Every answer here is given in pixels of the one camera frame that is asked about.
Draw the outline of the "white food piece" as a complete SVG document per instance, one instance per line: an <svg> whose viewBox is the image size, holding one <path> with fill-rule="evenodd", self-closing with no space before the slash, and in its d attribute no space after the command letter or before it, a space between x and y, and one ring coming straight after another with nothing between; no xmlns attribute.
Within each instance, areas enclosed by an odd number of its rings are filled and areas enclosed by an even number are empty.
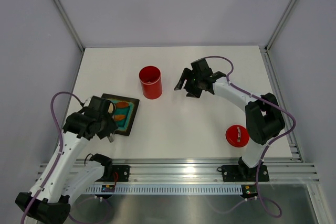
<svg viewBox="0 0 336 224"><path fill-rule="evenodd" d="M112 114L115 111L114 104L109 105L108 113Z"/></svg>

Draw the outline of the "orange fried food piece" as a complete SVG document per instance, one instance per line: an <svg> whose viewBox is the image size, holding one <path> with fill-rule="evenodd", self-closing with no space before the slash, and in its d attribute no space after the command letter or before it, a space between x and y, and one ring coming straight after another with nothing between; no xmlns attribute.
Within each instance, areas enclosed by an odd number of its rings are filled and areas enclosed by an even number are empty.
<svg viewBox="0 0 336 224"><path fill-rule="evenodd" d="M119 122L119 121L122 121L126 118L126 115L124 114L115 114L113 115L113 119L116 121L116 122Z"/></svg>

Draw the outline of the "stainless steel tongs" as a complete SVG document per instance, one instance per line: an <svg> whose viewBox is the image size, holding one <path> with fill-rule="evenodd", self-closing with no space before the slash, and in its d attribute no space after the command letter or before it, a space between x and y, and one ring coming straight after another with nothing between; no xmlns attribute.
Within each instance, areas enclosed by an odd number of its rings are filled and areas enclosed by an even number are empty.
<svg viewBox="0 0 336 224"><path fill-rule="evenodd" d="M110 143L113 143L114 142L114 134L110 134L108 136L108 140L109 140Z"/></svg>

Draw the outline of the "red cylindrical canister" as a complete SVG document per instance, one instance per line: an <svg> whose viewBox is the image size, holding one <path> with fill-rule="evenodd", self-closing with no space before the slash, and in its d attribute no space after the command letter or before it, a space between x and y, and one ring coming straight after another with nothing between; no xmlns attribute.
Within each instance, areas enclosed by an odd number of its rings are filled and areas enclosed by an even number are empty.
<svg viewBox="0 0 336 224"><path fill-rule="evenodd" d="M155 66L146 66L139 72L139 80L143 95L150 100L157 99L162 94L161 72Z"/></svg>

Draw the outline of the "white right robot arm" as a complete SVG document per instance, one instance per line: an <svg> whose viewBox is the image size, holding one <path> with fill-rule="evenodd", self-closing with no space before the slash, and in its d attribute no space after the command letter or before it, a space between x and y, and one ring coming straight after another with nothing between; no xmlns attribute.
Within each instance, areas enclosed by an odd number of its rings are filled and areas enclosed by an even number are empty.
<svg viewBox="0 0 336 224"><path fill-rule="evenodd" d="M285 128L276 97L272 93L255 96L235 86L229 75L213 72L206 58L184 68L175 90L185 89L187 97L199 98L203 91L231 102L245 112L246 129L249 135L247 147L238 164L227 170L234 181L252 182L263 164L263 156L270 141Z"/></svg>

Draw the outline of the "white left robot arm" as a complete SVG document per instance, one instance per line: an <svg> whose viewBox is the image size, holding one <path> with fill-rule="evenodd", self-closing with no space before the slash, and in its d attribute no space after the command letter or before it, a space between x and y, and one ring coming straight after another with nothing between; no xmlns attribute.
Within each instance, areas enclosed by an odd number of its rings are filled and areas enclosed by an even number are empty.
<svg viewBox="0 0 336 224"><path fill-rule="evenodd" d="M63 127L55 124L58 148L29 192L16 197L15 203L23 211L21 223L26 217L43 223L64 223L71 206L89 185L99 179L117 178L112 159L94 154L87 166L66 183L71 168L89 141L97 136L112 142L118 128L113 119L116 106L110 100L92 96L80 105L82 108L69 115Z"/></svg>

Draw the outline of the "black green square plate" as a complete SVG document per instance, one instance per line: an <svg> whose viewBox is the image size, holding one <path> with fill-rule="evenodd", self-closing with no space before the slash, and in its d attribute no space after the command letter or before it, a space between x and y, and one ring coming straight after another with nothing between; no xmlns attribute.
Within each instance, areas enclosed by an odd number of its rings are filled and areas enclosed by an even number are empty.
<svg viewBox="0 0 336 224"><path fill-rule="evenodd" d="M112 113L112 116L115 114L126 115L126 118L124 120L119 122L115 121L116 125L118 126L117 130L115 131L115 134L129 136L133 126L133 122L135 120L140 100L106 93L104 93L101 97L110 100L114 104L115 111ZM127 108L120 109L116 107L116 103L118 102L127 102L130 106Z"/></svg>

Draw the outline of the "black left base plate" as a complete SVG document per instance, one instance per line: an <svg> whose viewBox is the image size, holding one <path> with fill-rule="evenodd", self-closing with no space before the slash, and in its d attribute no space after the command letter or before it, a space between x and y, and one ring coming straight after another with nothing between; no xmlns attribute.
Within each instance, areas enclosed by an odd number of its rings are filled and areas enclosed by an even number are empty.
<svg viewBox="0 0 336 224"><path fill-rule="evenodd" d="M104 168L103 176L97 182L128 182L130 176L130 166L112 165Z"/></svg>

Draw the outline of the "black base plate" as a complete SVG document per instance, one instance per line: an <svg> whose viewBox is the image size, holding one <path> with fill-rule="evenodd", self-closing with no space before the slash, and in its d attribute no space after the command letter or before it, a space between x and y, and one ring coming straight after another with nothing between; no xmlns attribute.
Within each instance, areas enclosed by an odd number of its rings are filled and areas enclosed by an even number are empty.
<svg viewBox="0 0 336 224"><path fill-rule="evenodd" d="M103 176L97 182L128 182L130 176L130 166L112 165L104 168Z"/></svg>
<svg viewBox="0 0 336 224"><path fill-rule="evenodd" d="M266 165L259 168L257 179L257 167L243 168L239 165L222 165L217 167L217 171L221 173L223 182L269 182L269 174Z"/></svg>

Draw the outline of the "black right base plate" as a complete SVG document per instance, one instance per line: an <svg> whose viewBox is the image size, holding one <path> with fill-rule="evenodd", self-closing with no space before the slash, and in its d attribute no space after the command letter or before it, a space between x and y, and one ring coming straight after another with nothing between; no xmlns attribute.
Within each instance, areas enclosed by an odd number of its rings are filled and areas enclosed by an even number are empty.
<svg viewBox="0 0 336 224"><path fill-rule="evenodd" d="M257 167L243 168L239 165L222 165L217 167L217 171L221 173L223 182L269 182L269 174L266 165L259 168L257 179Z"/></svg>

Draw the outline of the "left aluminium frame post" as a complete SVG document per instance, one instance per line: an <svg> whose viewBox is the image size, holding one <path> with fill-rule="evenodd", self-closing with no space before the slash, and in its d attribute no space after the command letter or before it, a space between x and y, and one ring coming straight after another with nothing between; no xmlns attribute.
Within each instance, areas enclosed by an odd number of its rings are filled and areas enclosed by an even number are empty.
<svg viewBox="0 0 336 224"><path fill-rule="evenodd" d="M73 26L61 0L51 0L52 3L54 4L60 18L62 19L63 23L65 24L68 32L70 33L72 39L74 40L76 46L78 47L79 51L81 52L81 54L84 54L85 51L85 47L75 29L75 27Z"/></svg>

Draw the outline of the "aluminium frame post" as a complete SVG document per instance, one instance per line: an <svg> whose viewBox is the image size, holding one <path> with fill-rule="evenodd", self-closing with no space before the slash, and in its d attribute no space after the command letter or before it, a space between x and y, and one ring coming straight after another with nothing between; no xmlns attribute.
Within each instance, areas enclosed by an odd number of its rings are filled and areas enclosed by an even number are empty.
<svg viewBox="0 0 336 224"><path fill-rule="evenodd" d="M65 24L68 32L70 33L72 39L74 40L76 46L78 47L79 51L81 52L81 54L84 54L85 51L85 47L75 29L75 27L73 26L61 0L51 0L52 3L54 4L60 18L62 19L63 23Z"/></svg>
<svg viewBox="0 0 336 224"><path fill-rule="evenodd" d="M268 39L266 45L264 46L265 52L269 53L272 46L275 44L277 38L279 37L281 31L289 20L291 13L294 11L295 6L298 4L299 0L289 0L284 12L282 13L278 23L275 26L270 38Z"/></svg>

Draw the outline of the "right aluminium frame post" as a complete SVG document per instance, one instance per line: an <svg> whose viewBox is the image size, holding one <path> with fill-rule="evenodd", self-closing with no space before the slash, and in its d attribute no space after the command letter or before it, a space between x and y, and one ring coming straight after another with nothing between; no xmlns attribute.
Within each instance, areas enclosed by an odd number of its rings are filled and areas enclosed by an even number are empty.
<svg viewBox="0 0 336 224"><path fill-rule="evenodd" d="M299 0L289 0L284 12L282 13L278 23L275 26L270 38L268 39L266 45L264 46L265 52L269 53L272 46L275 44L277 38L279 37L281 31L289 20L291 13L294 11L295 6L298 4Z"/></svg>

